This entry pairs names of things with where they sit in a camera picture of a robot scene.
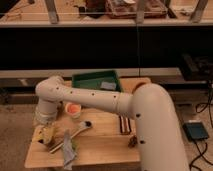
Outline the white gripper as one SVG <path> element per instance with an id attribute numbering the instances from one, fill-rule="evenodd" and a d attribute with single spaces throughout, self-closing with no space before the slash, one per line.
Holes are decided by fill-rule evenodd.
<path id="1" fill-rule="evenodd" d="M 35 109 L 33 125 L 37 126 L 48 126 L 51 125 L 57 118 L 58 111 L 44 113 L 38 108 Z"/>

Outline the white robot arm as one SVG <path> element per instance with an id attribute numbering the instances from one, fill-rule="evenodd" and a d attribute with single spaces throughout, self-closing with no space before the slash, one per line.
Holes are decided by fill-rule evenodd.
<path id="1" fill-rule="evenodd" d="M 135 121 L 141 171 L 190 171 L 174 103 L 162 86 L 146 83 L 124 93 L 71 88 L 62 77 L 52 76 L 38 83 L 35 92 L 38 122 L 54 120 L 61 101 L 125 116 Z"/>

